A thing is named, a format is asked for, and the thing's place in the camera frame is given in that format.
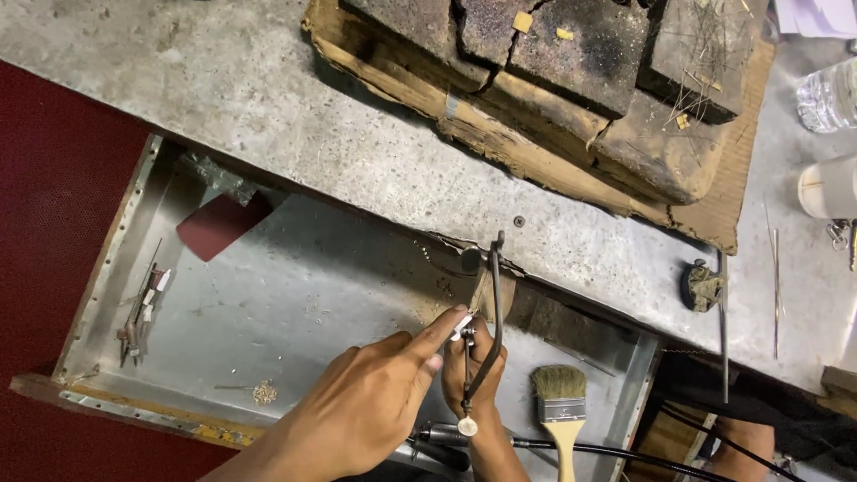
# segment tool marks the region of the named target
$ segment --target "cardboard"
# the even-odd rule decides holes
[[[475,105],[478,99],[456,94],[442,68],[426,53],[387,37],[342,10],[337,0],[312,0],[302,20],[319,54],[349,72],[384,99],[409,106],[437,122],[439,131],[500,162],[513,175],[614,213],[636,215],[712,244],[730,255],[738,251],[736,227],[755,139],[764,85],[775,46],[761,40],[751,55],[743,112],[732,122],[708,194],[690,206],[670,207],[636,199],[605,184],[570,160],[530,141]],[[537,88],[531,89],[538,95]],[[590,143],[581,142],[575,158],[587,159]]]

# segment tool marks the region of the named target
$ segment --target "red sandpaper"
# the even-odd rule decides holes
[[[221,194],[176,226],[176,232],[195,255],[209,262],[272,211],[267,199],[258,192],[247,207]]]

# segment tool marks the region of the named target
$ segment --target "red floor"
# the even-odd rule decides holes
[[[0,79],[0,479],[196,479],[233,451],[7,389],[60,353],[148,129],[2,62]]]

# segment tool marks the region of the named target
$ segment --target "brush bristles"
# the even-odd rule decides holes
[[[533,372],[532,381],[542,400],[586,396],[586,375],[570,365],[543,366]]]

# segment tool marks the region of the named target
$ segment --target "metal tray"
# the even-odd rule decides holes
[[[175,148],[150,138],[49,382],[56,389],[34,395],[22,388],[26,377],[13,389],[240,447],[294,407],[348,346],[399,329],[416,332],[448,306],[470,299],[475,280],[455,274],[455,250],[427,248],[379,223],[276,190],[266,191],[273,214],[204,263],[179,241],[176,225],[217,193],[177,169],[176,159]],[[120,368],[117,329],[152,259],[171,268],[172,276],[157,303],[142,363],[127,360]],[[548,313],[560,323],[563,316],[580,319],[530,288],[518,289],[516,304],[523,297],[522,306],[535,308],[517,309],[512,318],[518,321],[510,325],[539,324],[544,306],[552,306]],[[530,373],[542,365],[575,365],[588,379],[587,422],[578,440],[627,448],[648,392],[657,340],[588,319],[569,326],[589,344],[570,351],[547,343],[544,334],[514,326],[504,333],[509,355],[497,397],[503,422],[522,436],[547,437],[536,420]],[[612,335],[614,330],[623,335]],[[606,370],[597,361],[605,353]],[[254,404],[248,391],[214,389],[267,379],[278,396],[265,406]],[[438,382],[418,423],[455,421]],[[556,480],[547,462],[526,450],[518,454],[534,480]],[[424,456],[412,456],[403,445],[391,458],[444,472]],[[578,480],[619,478],[616,459],[581,454],[575,461]],[[469,473],[446,474],[472,479]]]

